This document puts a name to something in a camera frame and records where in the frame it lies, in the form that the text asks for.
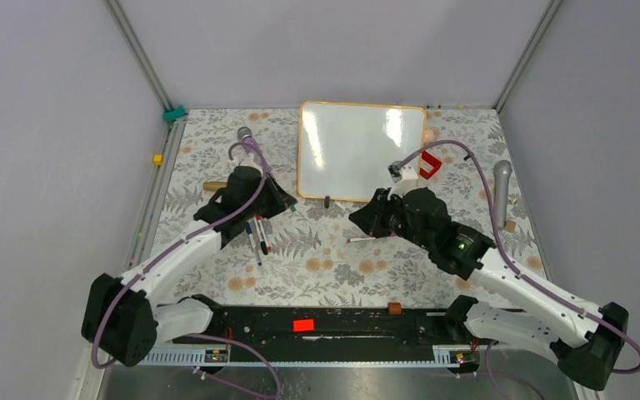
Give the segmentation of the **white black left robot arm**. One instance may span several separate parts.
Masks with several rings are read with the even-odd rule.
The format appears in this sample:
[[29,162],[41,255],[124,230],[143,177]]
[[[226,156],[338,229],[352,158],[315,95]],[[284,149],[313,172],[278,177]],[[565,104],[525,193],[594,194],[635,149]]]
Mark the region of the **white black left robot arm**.
[[247,231],[255,217],[270,219],[297,204],[270,174],[235,167],[225,187],[199,208],[192,221],[163,250],[117,277],[102,274],[89,290],[82,337],[92,344],[92,362],[103,350],[127,367],[139,364],[159,343],[196,333],[213,343],[225,331],[210,302],[188,297],[163,302],[192,268],[212,258]]

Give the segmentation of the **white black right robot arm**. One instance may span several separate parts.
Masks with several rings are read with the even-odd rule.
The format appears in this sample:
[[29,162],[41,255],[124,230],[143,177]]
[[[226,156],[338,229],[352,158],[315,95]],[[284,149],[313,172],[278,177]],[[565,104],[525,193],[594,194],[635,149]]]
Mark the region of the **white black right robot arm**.
[[455,343],[492,339],[535,353],[574,382],[602,391],[621,353],[628,311],[582,300],[503,256],[476,229],[454,222],[445,202],[428,188],[400,197],[379,188],[348,219],[372,238],[396,236],[427,251],[447,274],[494,291],[517,306],[503,311],[460,295],[448,308],[444,330]]

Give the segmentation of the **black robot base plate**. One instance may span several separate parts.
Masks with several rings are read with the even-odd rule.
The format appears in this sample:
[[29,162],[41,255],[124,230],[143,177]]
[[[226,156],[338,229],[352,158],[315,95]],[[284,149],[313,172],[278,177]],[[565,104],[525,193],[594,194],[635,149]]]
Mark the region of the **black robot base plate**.
[[[295,319],[312,318],[315,330],[293,332]],[[176,344],[236,346],[258,357],[268,348],[320,343],[341,346],[427,346],[468,348],[488,344],[447,318],[443,309],[403,308],[389,315],[384,308],[221,306],[201,337],[185,335]]]

